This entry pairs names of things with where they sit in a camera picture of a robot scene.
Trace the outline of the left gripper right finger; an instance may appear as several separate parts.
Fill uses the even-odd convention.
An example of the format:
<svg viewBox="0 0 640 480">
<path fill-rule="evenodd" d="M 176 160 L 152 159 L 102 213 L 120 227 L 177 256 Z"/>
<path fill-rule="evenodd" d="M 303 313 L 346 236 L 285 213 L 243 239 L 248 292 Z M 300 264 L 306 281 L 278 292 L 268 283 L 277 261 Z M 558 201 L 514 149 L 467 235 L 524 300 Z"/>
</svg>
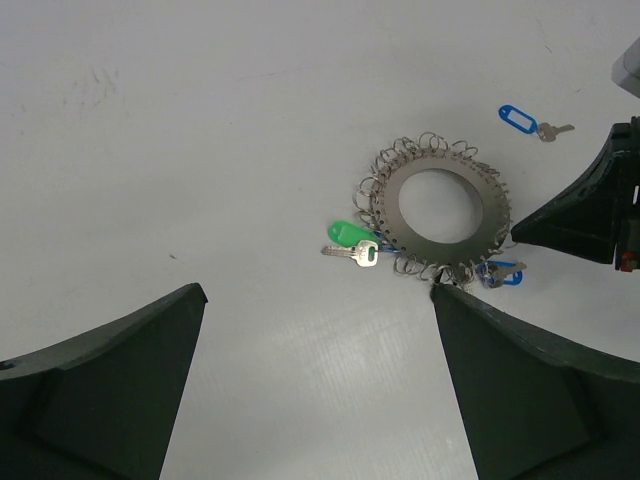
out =
<svg viewBox="0 0 640 480">
<path fill-rule="evenodd" d="M 638 478 L 638 363 L 451 285 L 431 300 L 479 478 Z"/>
</svg>

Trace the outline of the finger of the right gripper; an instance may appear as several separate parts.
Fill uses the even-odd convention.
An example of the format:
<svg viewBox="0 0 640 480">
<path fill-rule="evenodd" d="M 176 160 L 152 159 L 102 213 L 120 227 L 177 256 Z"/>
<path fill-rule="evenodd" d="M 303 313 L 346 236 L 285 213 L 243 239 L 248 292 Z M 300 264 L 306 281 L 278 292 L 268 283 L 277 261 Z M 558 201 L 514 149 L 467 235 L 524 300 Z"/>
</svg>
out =
<svg viewBox="0 0 640 480">
<path fill-rule="evenodd" d="M 585 172 L 517 223 L 511 237 L 600 264 L 637 265 L 639 124 L 614 124 Z"/>
</svg>

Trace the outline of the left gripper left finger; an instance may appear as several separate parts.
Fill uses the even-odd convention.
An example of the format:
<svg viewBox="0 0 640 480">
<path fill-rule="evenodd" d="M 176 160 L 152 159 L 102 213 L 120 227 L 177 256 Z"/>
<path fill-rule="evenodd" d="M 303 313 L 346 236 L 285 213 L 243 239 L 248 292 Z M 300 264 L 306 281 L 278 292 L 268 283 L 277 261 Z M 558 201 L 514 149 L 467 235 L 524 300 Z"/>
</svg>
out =
<svg viewBox="0 0 640 480">
<path fill-rule="evenodd" d="M 2 478 L 159 478 L 206 303 L 188 284 L 2 361 Z"/>
</svg>

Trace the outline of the blue key tag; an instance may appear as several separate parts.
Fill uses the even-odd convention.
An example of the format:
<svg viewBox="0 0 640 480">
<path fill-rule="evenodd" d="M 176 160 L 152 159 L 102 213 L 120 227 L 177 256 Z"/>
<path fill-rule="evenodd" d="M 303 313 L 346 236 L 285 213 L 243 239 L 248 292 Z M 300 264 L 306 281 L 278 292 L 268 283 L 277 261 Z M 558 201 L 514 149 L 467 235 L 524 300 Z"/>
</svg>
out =
<svg viewBox="0 0 640 480">
<path fill-rule="evenodd" d="M 523 134 L 532 135 L 537 132 L 538 123 L 536 119 L 513 105 L 505 104 L 500 106 L 498 115 L 503 122 Z"/>
</svg>

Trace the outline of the metal key organizer ring disc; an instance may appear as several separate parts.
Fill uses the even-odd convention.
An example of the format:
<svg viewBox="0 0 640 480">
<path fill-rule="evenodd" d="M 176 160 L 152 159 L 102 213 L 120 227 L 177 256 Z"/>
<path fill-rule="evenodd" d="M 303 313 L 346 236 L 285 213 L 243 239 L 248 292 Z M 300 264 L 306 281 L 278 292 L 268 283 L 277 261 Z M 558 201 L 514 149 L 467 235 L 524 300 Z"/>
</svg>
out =
<svg viewBox="0 0 640 480">
<path fill-rule="evenodd" d="M 400 137 L 372 160 L 353 194 L 357 217 L 394 255 L 396 274 L 459 287 L 499 255 L 511 202 L 497 169 L 464 140 Z"/>
</svg>

